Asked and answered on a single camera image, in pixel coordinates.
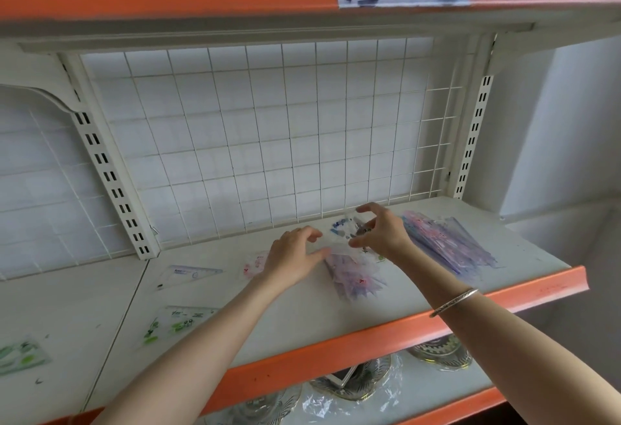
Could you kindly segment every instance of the forearm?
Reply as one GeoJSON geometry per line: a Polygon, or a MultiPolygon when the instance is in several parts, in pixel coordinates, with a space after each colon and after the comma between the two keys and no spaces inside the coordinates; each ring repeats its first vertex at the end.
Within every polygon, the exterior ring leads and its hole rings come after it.
{"type": "Polygon", "coordinates": [[[193,423],[276,295],[260,278],[251,281],[131,382],[97,418],[97,425],[193,423]]]}
{"type": "MultiPolygon", "coordinates": [[[[414,245],[393,257],[432,308],[468,288],[414,245]]],[[[621,423],[621,395],[561,345],[482,295],[441,314],[532,425],[621,423]]]]}

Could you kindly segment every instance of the hand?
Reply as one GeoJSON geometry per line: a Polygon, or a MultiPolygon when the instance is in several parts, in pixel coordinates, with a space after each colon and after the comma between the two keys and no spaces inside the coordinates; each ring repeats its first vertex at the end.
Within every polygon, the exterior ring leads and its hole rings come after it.
{"type": "Polygon", "coordinates": [[[371,211],[376,217],[366,224],[371,228],[369,232],[350,239],[350,247],[370,247],[379,255],[391,260],[403,248],[414,246],[403,226],[403,221],[390,209],[376,202],[369,202],[357,207],[356,211],[359,213],[371,211]]]}
{"type": "Polygon", "coordinates": [[[278,294],[306,278],[315,265],[330,254],[330,248],[306,253],[306,241],[314,242],[322,235],[307,225],[302,229],[287,231],[274,241],[262,276],[274,285],[278,294]]]}

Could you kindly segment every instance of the white shelf surface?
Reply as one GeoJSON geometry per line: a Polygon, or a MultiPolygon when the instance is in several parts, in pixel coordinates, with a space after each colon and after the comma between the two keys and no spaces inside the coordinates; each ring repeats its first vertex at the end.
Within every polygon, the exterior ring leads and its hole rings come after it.
{"type": "MultiPolygon", "coordinates": [[[[332,413],[336,408],[330,408],[330,413],[324,419],[306,413],[302,406],[309,393],[315,393],[312,387],[305,383],[300,401],[293,412],[283,420],[283,425],[306,425],[311,422],[321,422],[323,425],[392,425],[409,418],[435,410],[443,405],[450,404],[463,397],[468,397],[493,386],[490,379],[476,362],[461,371],[439,371],[434,365],[426,364],[411,356],[407,351],[398,353],[403,361],[401,394],[396,405],[387,406],[387,395],[378,391],[360,404],[335,398],[339,405],[349,415],[332,413]]],[[[398,384],[392,379],[390,385],[398,384]]]]}
{"type": "MultiPolygon", "coordinates": [[[[481,269],[482,277],[478,287],[483,292],[495,291],[569,267],[506,229],[497,220],[497,216],[472,208],[459,200],[432,198],[395,205],[391,209],[397,213],[410,209],[430,217],[456,217],[503,267],[481,269]]],[[[322,219],[312,224],[327,234],[331,224],[339,218],[322,219]]],[[[272,241],[291,227],[295,226],[166,250],[151,260],[87,408],[107,404],[136,374],[178,340],[167,339],[136,348],[160,308],[169,305],[224,306],[245,286],[246,282],[240,272],[246,256],[268,249],[272,241]],[[172,264],[219,268],[223,273],[157,291],[160,274],[172,264]]],[[[338,298],[327,270],[318,267],[306,280],[289,289],[269,307],[232,366],[254,362],[430,308],[420,291],[399,268],[387,261],[381,264],[381,272],[387,287],[377,297],[347,303],[338,298]]]]}
{"type": "Polygon", "coordinates": [[[80,412],[146,265],[127,256],[0,283],[0,345],[30,336],[51,358],[0,376],[0,423],[80,412]]]}

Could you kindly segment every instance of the silver bangle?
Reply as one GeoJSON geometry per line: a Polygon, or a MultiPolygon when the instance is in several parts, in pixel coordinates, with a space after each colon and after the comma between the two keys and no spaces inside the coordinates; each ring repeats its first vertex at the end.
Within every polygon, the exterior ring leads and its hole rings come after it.
{"type": "Polygon", "coordinates": [[[456,298],[451,299],[448,303],[442,304],[439,308],[433,311],[429,317],[436,317],[438,314],[441,314],[442,312],[446,311],[448,308],[453,307],[455,304],[461,303],[464,299],[468,299],[470,296],[472,296],[473,294],[477,294],[478,292],[479,290],[476,288],[469,289],[468,291],[466,291],[463,294],[460,294],[456,298]]]}

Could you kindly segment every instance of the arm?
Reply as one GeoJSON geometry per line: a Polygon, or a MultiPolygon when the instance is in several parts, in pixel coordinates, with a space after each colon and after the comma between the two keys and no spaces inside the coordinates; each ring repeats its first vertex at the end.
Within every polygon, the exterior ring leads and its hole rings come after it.
{"type": "Polygon", "coordinates": [[[264,271],[139,374],[94,424],[192,424],[272,301],[328,255],[326,248],[306,254],[306,241],[321,235],[307,225],[274,241],[264,271]]]}
{"type": "MultiPolygon", "coordinates": [[[[432,308],[470,287],[416,247],[401,219],[372,202],[370,232],[350,241],[390,259],[432,308]]],[[[547,335],[476,294],[440,314],[508,402],[531,425],[621,423],[621,394],[547,335]]]]}

